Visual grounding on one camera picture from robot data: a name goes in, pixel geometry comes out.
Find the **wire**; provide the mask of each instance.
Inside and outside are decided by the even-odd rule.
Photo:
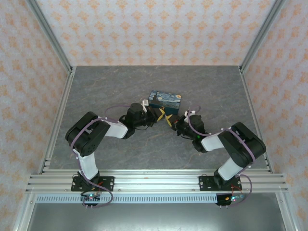
[[[72,175],[72,179],[74,179],[74,176],[78,176],[78,174],[74,174],[74,175]]]
[[[149,128],[149,125],[146,127],[146,129],[140,129],[140,128],[135,128],[136,130],[140,130],[140,131],[144,131],[147,130]]]
[[[195,106],[195,107],[199,107],[199,109],[196,111],[196,113],[199,112],[199,111],[201,110],[201,106],[197,105],[197,106]],[[200,135],[200,136],[210,136],[210,134],[203,134],[203,133],[201,133],[201,132],[199,132],[199,131],[197,131],[196,129],[193,128],[193,126],[192,126],[192,124],[191,124],[191,121],[190,121],[190,119],[189,119],[189,117],[191,116],[191,111],[192,111],[192,110],[189,109],[189,110],[188,110],[188,114],[187,114],[187,121],[188,121],[188,124],[189,124],[189,126],[191,127],[191,129],[192,129],[195,133],[197,133],[198,135]]]
[[[83,176],[83,178],[86,180],[86,182],[88,182],[89,184],[91,184],[91,185],[93,185],[93,186],[95,186],[95,187],[97,187],[97,188],[100,188],[100,189],[103,189],[103,190],[109,192],[109,194],[111,195],[111,198],[110,198],[110,200],[109,200],[108,202],[106,202],[106,203],[104,203],[104,204],[101,204],[101,205],[94,206],[94,207],[92,207],[92,208],[99,208],[99,207],[103,207],[103,206],[106,206],[106,205],[110,204],[110,203],[113,201],[114,196],[113,196],[112,192],[111,192],[109,189],[107,189],[107,188],[105,188],[105,187],[103,187],[103,186],[101,186],[101,185],[98,185],[98,184],[95,184],[95,183],[91,182],[91,181],[85,176],[85,174],[84,174],[84,172],[83,172],[83,170],[82,170],[81,164],[80,164],[79,156],[78,156],[77,153],[74,152],[74,144],[75,144],[76,140],[81,136],[81,134],[82,134],[89,126],[91,126],[92,124],[94,124],[95,122],[97,122],[97,121],[99,121],[99,120],[105,121],[103,118],[97,118],[97,119],[92,120],[91,122],[89,122],[89,123],[88,123],[88,124],[76,135],[76,137],[73,139],[73,142],[71,143],[71,150],[72,150],[73,154],[76,156],[76,159],[78,160],[79,172],[80,172],[80,174]],[[87,208],[88,206],[85,204],[85,200],[86,200],[86,199],[87,199],[87,198],[85,198],[85,199],[83,200],[82,205],[83,205],[84,207]]]
[[[122,115],[120,118],[119,118],[119,121],[121,122],[121,120],[125,117],[126,115]]]
[[[241,139],[241,137],[239,137],[234,131],[232,131],[229,128],[224,128],[223,131],[228,131],[230,132],[233,136],[235,136],[238,141],[244,146],[244,148],[248,151],[248,153],[250,154],[251,158],[252,158],[252,164],[256,161],[255,156],[253,155],[252,151],[248,148],[248,146],[245,144],[245,142]]]
[[[103,181],[101,182],[101,183],[99,183],[98,185],[102,185],[103,184]],[[98,191],[100,192],[101,191],[101,189],[98,189]]]
[[[249,194],[247,195],[247,197],[245,197],[242,201],[240,201],[239,203],[236,203],[236,204],[233,204],[233,205],[229,205],[228,207],[234,207],[234,206],[237,206],[239,205],[240,203],[244,202],[247,200],[247,198],[250,196],[251,192],[252,192],[252,182],[250,180],[250,178],[247,176],[247,175],[244,175],[244,174],[241,174],[241,176],[243,177],[246,177],[248,180],[249,180],[249,183],[250,183],[250,191],[249,191]]]
[[[80,196],[87,197],[88,195],[85,195],[85,193],[87,193],[87,192],[90,192],[90,191],[84,191],[84,192],[82,192],[82,193],[80,194]]]
[[[183,139],[187,139],[187,140],[192,140],[192,141],[193,141],[193,139],[191,139],[191,138],[183,137],[182,135],[181,135],[181,137],[182,137]]]
[[[233,196],[233,193],[234,193],[234,188],[238,189],[241,192],[241,194],[243,195],[243,192],[242,192],[242,190],[239,187],[231,184],[231,188],[232,188],[232,196]]]
[[[116,107],[130,107],[130,106],[128,106],[128,105],[114,105],[114,106],[108,107],[108,108],[105,110],[105,117],[107,118],[107,121],[113,122],[113,123],[117,123],[117,121],[118,121],[117,119],[113,119],[113,118],[107,117],[107,111],[108,111],[109,109],[116,108]]]

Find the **metal base plate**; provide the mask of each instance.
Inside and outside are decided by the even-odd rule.
[[[99,185],[109,189],[110,191],[114,190],[114,183],[115,178],[114,177],[99,177]],[[84,181],[79,177],[73,177],[72,192],[85,192],[85,191],[103,191],[99,188],[89,188],[87,184],[84,183]]]
[[[222,185],[221,189],[214,182],[214,176],[199,176],[200,191],[232,191],[231,185],[237,186],[242,190],[240,177],[233,178],[228,185]]]

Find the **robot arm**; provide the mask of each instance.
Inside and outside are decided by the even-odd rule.
[[[75,141],[73,151],[77,154],[80,163],[78,171],[79,178],[85,185],[89,183],[81,176],[83,171],[85,177],[91,182],[98,184],[99,171],[95,164],[94,152],[104,137],[116,137],[127,139],[134,134],[139,126],[152,126],[159,121],[165,112],[159,108],[149,107],[147,101],[133,103],[126,115],[120,121],[110,122],[107,118],[102,118],[88,127]],[[87,112],[76,124],[67,132],[65,139],[69,145],[74,142],[76,136],[91,121],[99,117],[93,112]]]
[[[189,117],[190,123],[198,132],[197,134],[188,123],[188,113],[189,111],[182,116],[169,115],[167,122],[178,136],[184,135],[191,138],[195,149],[199,152],[206,153],[219,148],[226,149],[230,158],[214,172],[213,178],[214,183],[220,189],[221,186],[228,185],[239,172],[266,151],[263,141],[241,122],[232,125],[230,129],[223,129],[222,132],[210,135],[204,129],[201,116],[195,115],[195,111],[192,111]]]

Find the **metal floor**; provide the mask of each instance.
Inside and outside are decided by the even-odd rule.
[[[232,208],[215,204],[36,204],[28,231],[285,231],[274,193]]]
[[[104,116],[106,108],[147,99],[152,90],[182,96],[179,114],[200,105],[207,132],[241,121],[256,132],[241,76],[236,66],[78,66],[69,93],[50,169],[77,169],[66,132],[88,111]],[[112,109],[119,118],[127,108]],[[198,153],[178,137],[165,120],[128,140],[106,137],[95,152],[100,169],[218,168],[229,155],[223,149]],[[266,168],[260,157],[252,168]]]

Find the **orange floral wallpaper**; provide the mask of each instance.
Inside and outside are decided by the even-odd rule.
[[[240,65],[275,0],[39,0],[72,65]]]
[[[276,172],[308,227],[308,2],[289,0],[245,78]]]
[[[25,0],[0,1],[0,230],[37,173],[67,73]]]

